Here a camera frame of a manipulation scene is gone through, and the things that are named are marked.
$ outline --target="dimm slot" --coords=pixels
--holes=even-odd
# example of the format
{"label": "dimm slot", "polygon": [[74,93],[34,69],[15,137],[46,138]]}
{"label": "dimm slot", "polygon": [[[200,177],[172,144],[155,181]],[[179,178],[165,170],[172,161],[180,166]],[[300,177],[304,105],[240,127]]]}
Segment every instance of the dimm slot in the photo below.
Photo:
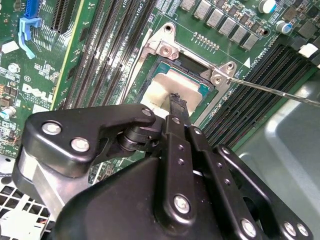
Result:
{"label": "dimm slot", "polygon": [[87,74],[87,71],[89,70],[88,64],[90,64],[90,61],[93,59],[96,47],[98,45],[98,42],[100,40],[100,35],[102,33],[100,26],[102,25],[102,28],[105,26],[105,23],[107,22],[107,18],[110,15],[110,10],[112,9],[112,6],[114,5],[116,0],[111,0],[108,2],[108,6],[106,11],[104,11],[105,5],[107,0],[101,0],[99,1],[99,4],[96,8],[96,13],[94,14],[93,18],[93,24],[90,27],[90,35],[85,41],[85,48],[84,53],[81,57],[81,60],[79,61],[77,71],[74,75],[72,85],[70,87],[68,96],[65,101],[65,106],[69,108],[73,108],[74,106],[74,96],[75,92],[79,92],[79,86],[84,81],[84,76]]}
{"label": "dimm slot", "polygon": [[[270,49],[265,56],[262,58],[261,62],[259,62],[259,70],[251,71],[246,76],[245,81],[251,83],[257,83],[259,76],[266,71],[268,66],[273,63],[277,57],[283,52],[284,48],[281,45],[276,46],[275,48]],[[240,85],[234,91],[234,93],[230,96],[229,100],[222,106],[222,109],[218,111],[218,113],[207,123],[203,132],[206,136],[211,134],[218,126],[221,121],[226,117],[225,109],[230,107],[233,104],[237,104],[244,96],[244,91],[247,90],[246,86]]]}
{"label": "dimm slot", "polygon": [[156,5],[157,1],[149,1],[148,4],[146,6],[147,11],[145,11],[145,7],[142,9],[142,17],[140,17],[137,21],[137,24],[135,25],[135,27],[137,29],[134,30],[134,34],[133,36],[130,38],[132,39],[132,41],[127,45],[128,49],[126,49],[125,55],[123,57],[121,57],[123,59],[122,63],[120,63],[120,66],[118,66],[118,68],[116,69],[116,73],[115,73],[115,77],[112,81],[112,84],[110,87],[108,87],[108,92],[105,95],[106,97],[104,98],[102,105],[108,105],[111,101],[111,98],[114,95],[114,92],[116,90],[116,86],[118,85],[121,76],[122,76],[122,66],[126,66],[130,60],[130,57],[132,56],[132,53],[134,52],[134,49],[136,47],[136,45],[138,44],[139,38],[142,34],[142,32],[144,31],[149,17],[151,15],[151,13],[153,12],[155,5]]}
{"label": "dimm slot", "polygon": [[[96,49],[96,53],[98,53],[99,56],[95,56],[91,61],[89,71],[87,72],[87,75],[84,77],[85,81],[83,81],[83,83],[81,85],[81,88],[80,88],[81,91],[79,93],[79,97],[77,97],[76,102],[74,104],[76,108],[85,107],[85,106],[83,106],[85,97],[88,93],[88,89],[89,89],[90,85],[95,82],[95,75],[99,74],[99,73],[98,74],[95,74],[95,73],[97,72],[97,68],[98,68],[98,65],[100,62],[101,53],[107,43],[107,40],[108,40],[110,34],[112,33],[113,27],[114,27],[116,20],[117,20],[118,12],[120,10],[120,6],[122,6],[121,1],[116,1],[115,4],[112,6],[112,14],[111,14],[110,18],[107,20],[107,25],[106,25],[105,29],[103,30],[103,34],[101,36],[101,39],[100,39],[98,46],[97,46],[97,49]],[[115,37],[112,38],[112,42],[110,43],[110,46],[113,46],[114,41],[115,41],[114,39],[116,39],[117,38],[116,36],[119,34],[119,32],[118,32],[119,28],[123,24],[124,18],[126,17],[128,10],[129,10],[129,7],[126,7],[124,10],[124,13],[121,16],[120,21],[117,23],[117,30],[115,31]],[[109,53],[107,52],[105,55],[105,60],[108,59],[108,57],[109,57]]]}
{"label": "dimm slot", "polygon": [[[290,55],[289,52],[286,52],[280,59],[279,61],[276,62],[275,66],[268,66],[268,68],[272,68],[272,70],[270,71],[265,71],[265,75],[262,74],[259,76],[259,78],[262,80],[259,82],[259,85],[262,86],[267,86],[270,84],[270,82],[272,80],[275,79],[277,73],[284,68],[284,66],[288,63],[288,61],[292,58],[293,56]],[[241,115],[246,109],[247,107],[256,99],[256,97],[259,94],[259,91],[252,88],[252,87],[246,87],[245,88],[246,91],[245,93],[242,95],[241,97],[241,102],[240,104],[237,106],[236,109],[229,109],[229,112],[232,112],[232,114],[228,117],[229,120],[225,120],[222,122],[222,125],[219,126],[220,129],[223,129],[223,132],[218,132],[218,131],[214,131],[211,135],[210,135],[210,139],[211,138],[216,138],[217,135],[221,135],[223,134],[230,126],[232,126],[232,124],[238,119],[239,115]]]}
{"label": "dimm slot", "polygon": [[[299,76],[297,78],[295,78],[296,80],[291,82],[289,84],[289,86],[287,87],[287,90],[290,90],[298,81],[299,79],[301,79],[312,67],[309,65],[309,66],[304,66],[303,67],[303,71],[300,72]],[[226,142],[226,144],[228,144],[228,146],[234,146],[236,145],[236,143],[243,137],[245,136],[251,129],[252,127],[254,126],[254,124],[258,121],[260,121],[261,119],[263,119],[265,117],[265,115],[267,114],[268,111],[271,110],[271,108],[277,104],[277,102],[281,99],[280,96],[275,96],[268,104],[267,107],[265,107],[263,110],[260,111],[260,114],[259,114],[259,118],[257,118],[256,120],[254,120],[250,125],[248,126],[245,126],[245,127],[242,127],[242,129],[240,129],[238,131],[239,133],[239,136],[237,137],[233,137],[232,139],[229,138]]]}
{"label": "dimm slot", "polygon": [[[290,54],[290,56],[288,56],[290,59],[293,58],[293,54]],[[288,78],[284,78],[282,77],[287,76],[292,74],[296,69],[297,66],[299,66],[299,63],[301,62],[300,59],[294,58],[293,61],[288,62],[288,61],[282,61],[282,59],[280,60],[281,63],[287,63],[287,64],[282,64],[282,68],[277,68],[278,70],[281,70],[283,68],[285,68],[285,73],[280,73],[279,71],[272,71],[273,73],[278,73],[277,75],[280,76],[274,76],[275,79],[277,79],[277,81],[272,82],[272,84],[270,86],[268,86],[269,88],[272,89],[279,89],[279,90],[284,90],[283,88],[283,84],[287,82]],[[240,126],[243,123],[247,122],[247,119],[251,118],[254,115],[257,115],[259,112],[255,111],[256,109],[259,109],[261,105],[263,105],[267,99],[272,99],[273,96],[270,96],[269,93],[265,93],[261,90],[257,90],[254,89],[254,93],[255,96],[254,98],[252,98],[250,100],[250,102],[248,102],[245,105],[245,108],[241,111],[241,114],[237,117],[237,119],[232,118],[232,123],[229,124],[228,127],[224,128],[224,132],[220,135],[220,136],[213,136],[213,139],[219,139],[219,142],[225,142],[225,138],[228,137],[228,135],[230,134],[230,132],[234,132],[236,129],[239,129]],[[228,134],[224,136],[224,138],[222,138],[223,134],[228,130]]]}
{"label": "dimm slot", "polygon": [[98,98],[101,94],[101,91],[104,88],[105,83],[108,79],[108,74],[110,74],[112,63],[113,63],[121,45],[123,44],[123,41],[124,41],[128,31],[130,29],[130,26],[131,26],[130,23],[134,20],[139,3],[140,3],[139,0],[134,0],[130,5],[130,11],[128,12],[128,16],[125,18],[125,22],[121,25],[121,28],[119,30],[120,35],[116,40],[116,44],[113,46],[113,48],[111,50],[111,54],[109,57],[111,62],[106,62],[106,65],[104,66],[101,77],[97,81],[95,88],[93,90],[92,97],[91,97],[89,104],[88,104],[90,107],[93,107],[93,106],[95,106],[95,104],[97,104],[97,101],[98,101]]}

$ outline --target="blue plastic latch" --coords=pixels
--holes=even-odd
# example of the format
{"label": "blue plastic latch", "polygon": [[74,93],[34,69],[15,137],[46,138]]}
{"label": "blue plastic latch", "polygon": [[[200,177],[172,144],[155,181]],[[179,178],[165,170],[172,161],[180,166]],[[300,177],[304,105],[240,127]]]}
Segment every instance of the blue plastic latch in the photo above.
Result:
{"label": "blue plastic latch", "polygon": [[25,17],[20,18],[18,33],[19,46],[25,51],[29,59],[35,58],[36,55],[27,47],[25,41],[31,40],[30,27],[39,28],[41,27],[41,22],[42,19],[39,17],[32,19],[27,19]]}

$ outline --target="black plastic bracket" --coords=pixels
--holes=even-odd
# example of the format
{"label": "black plastic bracket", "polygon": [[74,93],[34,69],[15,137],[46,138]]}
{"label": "black plastic bracket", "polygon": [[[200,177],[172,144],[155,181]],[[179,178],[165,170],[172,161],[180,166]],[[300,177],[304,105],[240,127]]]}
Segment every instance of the black plastic bracket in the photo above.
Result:
{"label": "black plastic bracket", "polygon": [[[155,120],[154,113],[142,104],[40,112],[27,119],[22,146],[29,155],[59,173],[80,177],[92,164],[106,160],[118,133],[133,126],[151,126]],[[42,126],[50,122],[61,127],[59,134],[50,135],[42,130]],[[71,147],[74,138],[86,139],[89,149],[74,150]]]}

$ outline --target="green circuit board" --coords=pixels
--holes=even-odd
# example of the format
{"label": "green circuit board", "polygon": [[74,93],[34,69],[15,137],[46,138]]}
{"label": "green circuit board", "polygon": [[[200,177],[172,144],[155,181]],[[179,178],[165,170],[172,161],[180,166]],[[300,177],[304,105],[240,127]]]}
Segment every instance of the green circuit board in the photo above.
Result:
{"label": "green circuit board", "polygon": [[[175,42],[195,56],[215,66],[235,62],[234,76],[239,79],[253,72],[278,37],[283,35],[276,30],[279,21],[290,23],[293,30],[287,34],[289,37],[302,36],[317,45],[320,35],[320,13],[314,9],[318,9],[319,4],[312,1],[280,0],[273,12],[261,13],[259,0],[74,0],[70,1],[72,7],[66,6],[70,15],[68,24],[62,22],[59,25],[61,29],[58,29],[58,25],[54,24],[57,4],[64,2],[39,1],[37,18],[41,18],[41,25],[30,27],[31,39],[25,43],[35,55],[30,59],[19,44],[21,18],[25,15],[28,1],[0,0],[0,91],[3,85],[9,86],[14,93],[3,91],[1,99],[8,100],[10,97],[9,104],[16,111],[10,119],[1,119],[0,154],[16,156],[24,122],[32,113],[118,103],[133,62],[139,57],[145,35],[149,30],[155,34],[166,23],[175,26]],[[193,4],[186,10],[182,8],[184,2]],[[202,4],[208,7],[203,16],[204,10],[200,10]],[[217,27],[212,27],[208,21],[216,10],[223,17]],[[224,25],[226,21],[233,25],[230,32]],[[306,30],[307,27],[310,29],[310,24],[314,26],[311,33]],[[247,37],[252,37],[253,43],[246,41],[247,37],[243,37],[242,41],[232,39],[240,27]],[[163,57],[158,55],[149,54],[146,57],[125,103],[141,101],[142,94],[154,77],[151,69],[159,68],[161,62]],[[171,67],[175,68],[177,63],[172,64]],[[300,79],[295,88],[307,79]],[[218,92],[211,83],[206,84],[205,88],[208,90],[202,102],[191,115],[193,123]],[[226,95],[231,95],[237,88],[236,84],[232,84]],[[217,105],[228,102],[225,96]],[[199,124],[202,129],[214,118],[213,112],[214,108],[210,109]],[[135,156],[124,159],[120,168],[136,159],[138,157]],[[109,164],[119,165],[119,159],[115,161]]]}

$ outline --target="pcie slot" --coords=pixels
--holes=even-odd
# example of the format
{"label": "pcie slot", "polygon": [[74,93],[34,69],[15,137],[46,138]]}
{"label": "pcie slot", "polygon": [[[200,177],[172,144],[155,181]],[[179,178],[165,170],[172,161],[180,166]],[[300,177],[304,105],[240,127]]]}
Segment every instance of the pcie slot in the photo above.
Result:
{"label": "pcie slot", "polygon": [[118,85],[120,78],[122,76],[122,71],[121,71],[122,66],[126,66],[128,64],[130,57],[132,56],[132,53],[134,52],[134,49],[139,41],[139,38],[148,23],[149,17],[151,15],[151,13],[153,12],[153,9],[154,9],[156,3],[157,3],[157,1],[149,1],[148,5],[146,6],[147,11],[145,11],[145,9],[142,10],[143,15],[138,20],[138,24],[136,25],[137,29],[134,31],[133,36],[130,38],[130,39],[132,39],[132,41],[127,45],[128,49],[126,49],[124,51],[125,54],[122,57],[123,61],[120,63],[120,66],[116,69],[114,79],[112,80],[111,85],[108,86],[108,91],[105,95],[105,98],[102,102],[102,105],[108,105],[110,103],[111,98],[113,97],[114,92],[116,90],[116,86]]}
{"label": "pcie slot", "polygon": [[[262,86],[268,86],[271,81],[273,81],[276,78],[276,75],[280,70],[284,68],[285,65],[289,62],[290,59],[292,59],[292,54],[289,52],[286,52],[281,58],[276,62],[275,66],[269,66],[269,68],[272,68],[270,71],[265,71],[265,74],[262,74],[259,76],[259,79],[262,80],[259,82],[259,85]],[[229,129],[230,126],[234,124],[234,122],[246,111],[247,107],[256,99],[258,96],[259,91],[252,88],[252,87],[245,87],[245,91],[241,97],[241,102],[236,107],[236,109],[229,109],[228,111],[232,112],[232,114],[228,117],[229,120],[225,120],[222,122],[222,125],[220,125],[220,129],[223,129],[223,132],[214,131],[212,132],[210,139],[217,138],[217,135],[221,136],[225,131]]]}
{"label": "pcie slot", "polygon": [[76,0],[57,0],[53,12],[51,29],[60,34],[68,30]]}
{"label": "pcie slot", "polygon": [[[125,23],[121,26],[120,36],[118,37],[117,43],[111,51],[110,59],[113,61],[115,59],[120,47],[122,46],[124,48],[122,51],[123,52],[122,55],[118,59],[117,67],[119,67],[119,64],[123,61],[124,53],[127,51],[128,44],[130,44],[130,41],[131,41],[136,29],[141,27],[141,26],[139,26],[139,22],[140,22],[142,15],[138,14],[138,17],[137,17],[137,10],[139,7],[139,3],[140,3],[140,1],[134,1],[133,5],[130,7],[131,11],[128,13],[128,16],[126,17]],[[140,12],[143,13],[143,11],[146,8],[146,5],[147,5],[146,3],[143,5],[143,7],[142,7],[143,9],[141,9]],[[129,32],[129,36],[127,38],[128,41],[124,45],[124,41],[125,41],[125,38],[126,38],[128,32]],[[116,74],[114,71],[112,71],[112,65],[113,65],[112,62],[107,63],[105,68],[103,69],[103,73],[102,73],[99,81],[97,82],[96,87],[94,88],[94,91],[92,93],[92,97],[89,101],[89,106],[95,106],[97,104],[98,98],[99,98],[103,88],[105,87],[107,80],[109,80],[109,83],[108,83],[108,86],[106,89],[106,93],[104,94],[105,98],[102,100],[102,103],[104,103],[105,100],[108,98],[108,95],[110,94],[110,89],[115,82],[114,77]]]}
{"label": "pcie slot", "polygon": [[90,63],[94,58],[96,48],[98,42],[100,40],[100,36],[102,34],[102,30],[105,27],[105,24],[110,16],[110,11],[113,9],[113,6],[117,0],[111,0],[110,2],[106,3],[107,0],[100,0],[99,4],[96,8],[96,13],[94,14],[93,24],[90,27],[90,35],[85,41],[85,47],[83,51],[83,55],[81,56],[81,60],[78,64],[77,71],[74,75],[72,85],[70,87],[68,96],[65,101],[65,106],[67,108],[73,108],[74,103],[74,96],[77,96],[79,93],[79,86],[82,85],[82,82],[85,81],[85,76],[90,68]]}
{"label": "pcie slot", "polygon": [[[88,89],[92,83],[96,82],[96,78],[99,79],[99,77],[101,75],[101,71],[97,71],[99,63],[100,63],[100,57],[101,57],[102,51],[107,43],[107,40],[113,31],[113,28],[115,26],[115,23],[116,23],[116,20],[118,17],[118,13],[119,13],[121,6],[122,6],[121,1],[116,1],[115,4],[112,6],[113,13],[110,16],[110,19],[107,20],[107,25],[106,25],[105,29],[103,30],[103,34],[102,34],[101,39],[98,43],[98,47],[96,49],[96,53],[99,53],[99,56],[97,56],[97,55],[94,56],[94,58],[92,59],[92,62],[90,64],[89,71],[87,72],[87,75],[84,77],[84,81],[82,82],[82,85],[80,88],[81,91],[79,93],[79,97],[77,97],[76,102],[74,104],[74,106],[76,108],[85,107],[85,106],[83,106],[83,104],[84,104],[84,100],[86,98],[86,95],[88,93]],[[108,60],[108,57],[110,54],[110,49],[115,44],[115,41],[116,41],[117,36],[120,31],[120,27],[123,24],[123,21],[124,21],[125,17],[127,16],[129,9],[130,9],[130,3],[128,2],[127,7],[124,9],[124,12],[120,18],[120,21],[117,21],[116,30],[113,32],[113,37],[110,42],[110,47],[108,48],[108,50],[105,53],[103,53],[103,54],[105,54],[103,63],[105,63]]]}
{"label": "pcie slot", "polygon": [[[266,55],[263,57],[261,62],[259,62],[260,69],[254,72],[250,72],[248,76],[245,78],[246,81],[257,84],[259,80],[259,76],[264,73],[268,67],[270,67],[271,63],[273,63],[277,57],[283,52],[284,48],[281,45],[276,46],[275,48],[270,49]],[[237,104],[244,93],[247,87],[238,86],[234,93],[230,96],[229,100],[224,104],[220,111],[209,121],[209,123],[203,129],[203,132],[206,136],[210,135],[226,117],[225,109],[230,108],[232,105]]]}
{"label": "pcie slot", "polygon": [[[297,75],[294,78],[294,81],[291,81],[289,85],[284,90],[285,92],[290,90],[309,70],[311,69],[310,65],[304,66],[302,71],[300,71],[299,75]],[[260,121],[264,116],[267,114],[268,111],[271,110],[271,108],[281,99],[280,96],[275,96],[272,100],[268,101],[268,105],[266,107],[263,107],[263,109],[258,109],[259,115],[256,117],[256,119],[253,119],[250,124],[247,126],[243,126],[241,129],[239,129],[238,136],[236,137],[229,137],[226,139],[225,144],[228,146],[233,147],[244,135],[246,135],[254,126],[254,124],[258,121]]]}
{"label": "pcie slot", "polygon": [[[290,83],[290,80],[288,82],[288,77],[292,75],[293,72],[296,72],[297,68],[299,67],[299,64],[301,60],[299,58],[294,58],[292,61],[282,61],[282,63],[285,62],[285,67],[284,68],[284,73],[279,72],[281,68],[278,68],[277,70],[273,71],[273,73],[277,73],[277,76],[274,76],[276,81],[272,82],[269,88],[272,89],[279,89],[279,90],[285,90],[287,89],[286,86],[288,83]],[[265,93],[261,90],[254,89],[255,93],[255,98],[257,98],[257,101],[254,101],[254,99],[251,99],[250,102],[246,104],[246,108],[243,109],[241,114],[238,116],[237,119],[233,119],[233,122],[236,121],[235,124],[230,124],[228,127],[224,129],[223,134],[227,131],[228,134],[223,135],[221,134],[220,136],[214,136],[213,139],[217,142],[225,142],[226,139],[228,139],[229,135],[237,134],[236,131],[241,128],[241,125],[246,125],[248,122],[248,119],[250,119],[252,116],[256,116],[259,114],[259,111],[256,111],[257,109],[260,108],[260,106],[263,106],[267,100],[272,99],[275,96],[270,95],[270,93]]]}

